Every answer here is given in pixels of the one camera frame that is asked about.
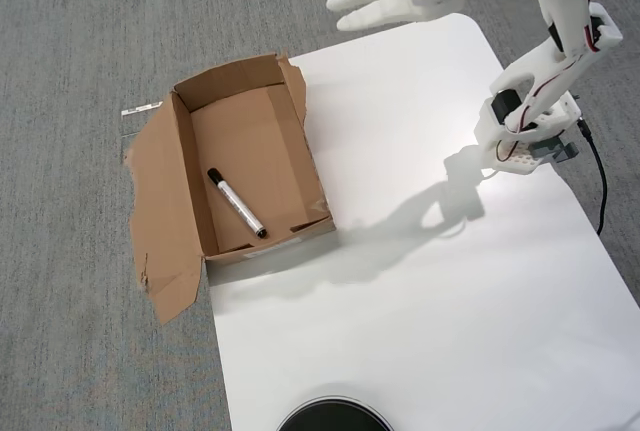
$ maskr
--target open cardboard box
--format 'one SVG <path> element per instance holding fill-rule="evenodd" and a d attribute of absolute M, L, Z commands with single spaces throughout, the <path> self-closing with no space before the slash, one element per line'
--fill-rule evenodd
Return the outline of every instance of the open cardboard box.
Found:
<path fill-rule="evenodd" d="M 228 63 L 177 84 L 127 151 L 136 274 L 162 323 L 195 301 L 203 259 L 232 263 L 334 229 L 304 135 L 305 97 L 286 57 Z M 210 181 L 212 167 L 266 239 Z"/>

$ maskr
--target marker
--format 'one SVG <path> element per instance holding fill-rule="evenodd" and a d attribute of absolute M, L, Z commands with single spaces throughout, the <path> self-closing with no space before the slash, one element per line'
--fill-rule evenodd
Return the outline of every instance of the marker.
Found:
<path fill-rule="evenodd" d="M 229 203 L 231 203 L 233 209 L 238 212 L 244 222 L 247 223 L 247 225 L 254 233 L 256 233 L 256 236 L 258 236 L 260 239 L 266 238 L 267 230 L 265 229 L 265 227 L 258 220 L 258 218 L 255 217 L 255 215 L 251 212 L 247 205 L 244 204 L 244 202 L 240 199 L 240 196 L 238 196 L 235 191 L 231 189 L 231 186 L 229 186 L 229 183 L 224 180 L 224 178 L 220 174 L 220 171 L 218 171 L 216 168 L 211 168 L 209 171 L 207 171 L 207 174 L 209 175 L 209 178 L 211 178 L 211 181 L 213 181 L 213 184 L 218 187 L 222 195 L 227 198 L 227 201 L 229 201 Z"/>

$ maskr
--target black round object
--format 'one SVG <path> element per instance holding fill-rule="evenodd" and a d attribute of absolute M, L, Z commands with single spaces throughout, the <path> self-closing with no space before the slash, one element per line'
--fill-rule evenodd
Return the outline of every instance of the black round object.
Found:
<path fill-rule="evenodd" d="M 209 175 L 211 181 L 213 181 L 213 184 L 215 184 L 216 186 L 220 184 L 220 182 L 224 181 L 224 178 L 220 174 L 220 171 L 218 171 L 216 168 L 211 168 L 209 171 L 207 171 L 207 174 Z"/>
<path fill-rule="evenodd" d="M 372 409 L 347 398 L 323 398 L 307 403 L 278 431 L 393 431 Z"/>

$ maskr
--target white tabletop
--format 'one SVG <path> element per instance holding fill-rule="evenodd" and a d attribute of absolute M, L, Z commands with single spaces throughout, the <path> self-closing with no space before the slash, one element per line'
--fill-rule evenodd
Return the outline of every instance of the white tabletop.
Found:
<path fill-rule="evenodd" d="M 640 429 L 640 312 L 573 193 L 549 165 L 478 174 L 501 67 L 477 25 L 292 62 L 339 232 L 213 270 L 234 431 L 327 394 L 395 431 Z"/>

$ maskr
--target gray carpet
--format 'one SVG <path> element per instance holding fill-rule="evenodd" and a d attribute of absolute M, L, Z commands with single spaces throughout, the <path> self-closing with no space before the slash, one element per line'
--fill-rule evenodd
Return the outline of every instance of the gray carpet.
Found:
<path fill-rule="evenodd" d="M 165 327 L 136 289 L 121 159 L 147 117 L 119 111 L 216 63 L 355 37 L 324 1 L 0 0 L 0 428 L 230 429 L 206 279 Z M 603 241 L 638 299 L 640 6 L 599 1 L 626 41 L 573 91 L 609 171 Z M 503 63 L 546 38 L 534 0 L 468 12 Z M 579 143 L 559 171 L 595 220 Z"/>

